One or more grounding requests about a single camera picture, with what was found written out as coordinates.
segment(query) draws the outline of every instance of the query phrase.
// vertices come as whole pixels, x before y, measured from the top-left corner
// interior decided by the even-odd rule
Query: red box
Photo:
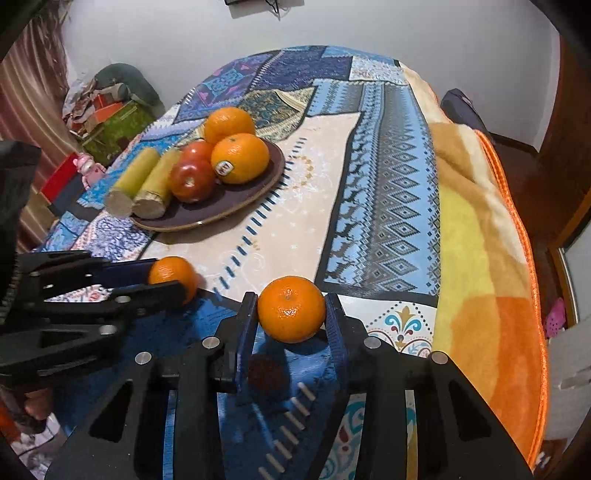
[[[53,203],[61,190],[66,184],[76,175],[77,170],[73,160],[78,156],[78,153],[71,153],[64,162],[57,167],[57,170],[49,177],[45,185],[41,188],[41,194],[49,203]]]

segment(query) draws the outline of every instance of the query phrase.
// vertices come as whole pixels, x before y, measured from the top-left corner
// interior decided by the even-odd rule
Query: sugarcane piece
[[[155,148],[144,148],[111,187],[105,198],[107,212],[118,218],[129,217],[135,196],[159,160]]]
[[[132,208],[135,215],[144,219],[160,218],[164,215],[172,197],[168,188],[168,177],[180,157],[181,151],[176,148],[162,155],[135,197]]]

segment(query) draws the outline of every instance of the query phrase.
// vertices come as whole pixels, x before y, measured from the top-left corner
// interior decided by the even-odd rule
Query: fruit plate
[[[254,180],[243,185],[217,185],[212,196],[204,202],[181,203],[173,198],[164,215],[154,220],[135,215],[131,219],[145,230],[179,232],[215,222],[254,202],[275,186],[285,167],[281,149],[267,140],[265,143],[271,159],[267,169]]]

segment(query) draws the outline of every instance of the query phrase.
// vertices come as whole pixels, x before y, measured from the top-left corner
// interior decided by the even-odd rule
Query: orange
[[[258,316],[267,335],[279,342],[297,343],[318,331],[326,306],[316,285],[290,275],[273,280],[261,292]]]
[[[226,106],[207,117],[203,125],[203,138],[215,145],[230,135],[255,133],[255,122],[244,110],[235,106]]]
[[[188,303],[197,292],[199,275],[193,266],[182,257],[164,257],[156,260],[148,274],[148,284],[154,285],[178,280],[187,291],[184,302]]]
[[[269,148],[252,134],[224,138],[213,147],[212,167],[224,183],[241,184],[257,178],[269,164]]]

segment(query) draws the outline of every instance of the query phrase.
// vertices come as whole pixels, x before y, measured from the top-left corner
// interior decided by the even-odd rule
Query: red apple
[[[181,158],[168,177],[168,188],[184,203],[206,200],[213,193],[215,186],[216,173],[212,165],[203,160]]]
[[[213,145],[203,140],[197,140],[187,144],[183,148],[183,154],[181,158],[183,160],[203,160],[211,162]]]

